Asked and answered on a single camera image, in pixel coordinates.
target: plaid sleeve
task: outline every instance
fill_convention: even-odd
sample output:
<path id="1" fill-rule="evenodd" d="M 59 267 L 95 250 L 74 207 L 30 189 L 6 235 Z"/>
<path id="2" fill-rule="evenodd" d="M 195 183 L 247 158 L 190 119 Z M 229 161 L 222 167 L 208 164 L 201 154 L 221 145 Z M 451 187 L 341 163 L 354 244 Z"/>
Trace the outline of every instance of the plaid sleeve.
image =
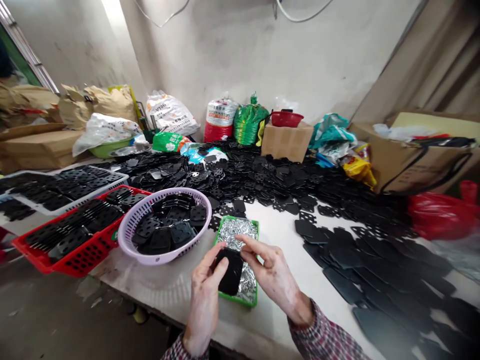
<path id="1" fill-rule="evenodd" d="M 209 349 L 207 348 L 206 351 L 200 357 L 193 357 L 188 353 L 187 350 L 184 348 L 184 343 L 182 342 L 182 338 L 184 334 L 181 333 L 180 336 L 175 340 L 171 348 L 169 348 L 165 354 L 163 354 L 161 360 L 208 360 L 209 359 Z"/>
<path id="2" fill-rule="evenodd" d="M 311 300 L 314 321 L 310 327 L 298 327 L 290 319 L 290 333 L 304 359 L 369 360 L 357 342 L 340 326 L 331 322 Z"/>

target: pile of black parts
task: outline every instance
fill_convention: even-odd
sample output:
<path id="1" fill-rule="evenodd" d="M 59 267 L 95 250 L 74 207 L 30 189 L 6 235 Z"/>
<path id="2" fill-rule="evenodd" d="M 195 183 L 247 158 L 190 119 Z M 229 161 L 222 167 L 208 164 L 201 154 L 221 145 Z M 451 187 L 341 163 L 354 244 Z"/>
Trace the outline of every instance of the pile of black parts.
<path id="1" fill-rule="evenodd" d="M 187 244 L 206 222 L 207 209 L 190 194 L 170 194 L 151 205 L 131 240 L 141 254 L 165 254 Z"/>
<path id="2" fill-rule="evenodd" d="M 295 228 L 327 279 L 357 306 L 353 314 L 360 327 L 386 359 L 416 359 L 415 345 L 427 360 L 477 356 L 480 312 L 452 297 L 456 288 L 444 279 L 452 270 L 448 261 L 411 239 L 377 229 L 354 226 L 354 239 L 341 227 L 332 231 L 306 220 L 296 220 Z M 461 332 L 434 321 L 431 309 L 444 311 Z M 432 331 L 451 353 L 421 336 Z"/>
<path id="3" fill-rule="evenodd" d="M 0 202 L 0 213 L 3 213 L 10 221 L 23 220 L 32 215 L 35 210 L 15 199 Z"/>
<path id="4" fill-rule="evenodd" d="M 309 218 L 305 213 L 313 213 L 320 200 L 334 209 L 332 216 L 399 236 L 412 233 L 406 199 L 378 196 L 368 186 L 347 177 L 341 168 L 321 168 L 310 157 L 295 163 L 287 158 L 260 156 L 259 147 L 232 140 L 207 143 L 200 150 L 212 147 L 219 148 L 229 160 L 189 164 L 188 158 L 177 152 L 162 152 L 95 166 L 110 169 L 114 165 L 118 172 L 130 176 L 129 185 L 150 192 L 175 187 L 197 189 L 209 197 L 213 212 L 221 216 L 245 217 L 241 203 L 237 209 L 227 205 L 241 197 L 243 203 L 257 200 L 277 211 L 294 215 L 302 212 L 302 217 Z"/>
<path id="5" fill-rule="evenodd" d="M 0 188 L 4 192 L 11 189 L 10 194 L 21 195 L 54 211 L 121 178 L 120 174 L 84 165 L 56 175 L 24 172 L 0 179 Z"/>
<path id="6" fill-rule="evenodd" d="M 146 197 L 126 187 L 111 191 L 105 201 L 93 199 L 56 223 L 47 224 L 25 238 L 32 249 L 48 253 L 56 263 L 74 249 L 121 218 L 136 202 Z"/>
<path id="7" fill-rule="evenodd" d="M 415 344 L 427 360 L 451 359 L 452 354 L 455 359 L 469 359 L 474 354 L 471 339 L 480 338 L 479 313 L 451 296 L 456 289 L 444 279 L 450 265 L 410 240 L 418 235 L 411 228 L 406 197 L 377 195 L 347 177 L 342 168 L 321 168 L 311 157 L 303 163 L 273 159 L 260 156 L 259 147 L 232 140 L 207 143 L 201 150 L 211 147 L 219 148 L 229 160 L 209 158 L 205 165 L 189 164 L 187 157 L 173 152 L 141 154 L 114 165 L 130 175 L 129 184 L 136 188 L 197 189 L 220 216 L 246 217 L 245 203 L 255 200 L 298 215 L 295 227 L 305 250 L 344 299 L 359 306 L 353 309 L 355 317 L 387 359 L 415 359 L 410 350 Z M 352 228 L 358 236 L 354 239 L 342 228 L 315 226 L 315 209 L 320 215 L 366 227 Z M 214 215 L 209 221 L 208 227 L 217 231 L 221 217 Z M 462 333 L 433 321 L 430 309 L 444 310 Z M 430 331 L 452 354 L 420 335 Z"/>

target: white wall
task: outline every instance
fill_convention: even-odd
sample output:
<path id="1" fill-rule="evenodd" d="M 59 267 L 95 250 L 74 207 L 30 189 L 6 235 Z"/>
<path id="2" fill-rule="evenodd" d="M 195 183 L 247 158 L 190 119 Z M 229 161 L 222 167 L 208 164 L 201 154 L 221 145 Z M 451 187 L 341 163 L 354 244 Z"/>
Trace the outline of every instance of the white wall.
<path id="1" fill-rule="evenodd" d="M 326 1 L 283 5 L 304 17 Z M 162 24 L 185 0 L 138 2 Z M 5 3 L 58 86 L 130 83 L 141 99 L 162 89 L 200 123 L 224 91 L 239 102 L 256 91 L 267 109 L 285 95 L 313 124 L 326 112 L 354 114 L 420 0 L 334 0 L 305 23 L 275 17 L 274 0 L 190 0 L 161 29 L 133 0 Z"/>
<path id="2" fill-rule="evenodd" d="M 208 101 L 229 91 L 245 102 L 257 91 L 271 109 L 277 95 L 300 102 L 305 119 L 351 117 L 376 81 L 419 0 L 334 0 L 305 23 L 289 22 L 273 0 L 190 0 L 159 29 L 120 0 L 147 89 L 180 98 L 200 121 Z M 185 0 L 138 0 L 158 24 Z M 326 0 L 283 0 L 295 17 Z"/>
<path id="3" fill-rule="evenodd" d="M 101 0 L 4 2 L 60 91 L 61 84 L 108 87 L 130 83 L 137 97 L 145 98 L 138 65 L 126 61 L 132 54 L 135 58 L 133 48 L 128 53 L 128 44 L 123 41 L 120 48 L 118 43 L 123 18 L 118 0 L 104 0 L 109 4 L 109 17 Z"/>

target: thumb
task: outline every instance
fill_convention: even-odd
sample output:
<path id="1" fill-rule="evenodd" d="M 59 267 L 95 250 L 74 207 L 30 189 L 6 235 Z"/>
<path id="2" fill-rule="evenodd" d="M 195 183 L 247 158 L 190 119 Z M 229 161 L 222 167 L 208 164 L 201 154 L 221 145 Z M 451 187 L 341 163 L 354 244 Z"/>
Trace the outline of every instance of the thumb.
<path id="1" fill-rule="evenodd" d="M 229 259 L 224 257 L 220 261 L 220 263 L 218 263 L 218 265 L 216 266 L 212 276 L 210 276 L 210 278 L 208 279 L 208 282 L 212 283 L 212 285 L 215 285 L 218 288 L 220 281 L 223 279 L 228 268 L 229 268 Z"/>

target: red bowl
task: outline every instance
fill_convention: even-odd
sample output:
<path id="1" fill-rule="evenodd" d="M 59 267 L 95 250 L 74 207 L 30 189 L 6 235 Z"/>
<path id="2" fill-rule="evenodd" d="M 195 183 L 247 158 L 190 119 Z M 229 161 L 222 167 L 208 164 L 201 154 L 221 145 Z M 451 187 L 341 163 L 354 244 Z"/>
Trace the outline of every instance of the red bowl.
<path id="1" fill-rule="evenodd" d="M 271 124 L 279 128 L 296 128 L 303 118 L 303 115 L 294 112 L 273 111 L 271 113 Z"/>

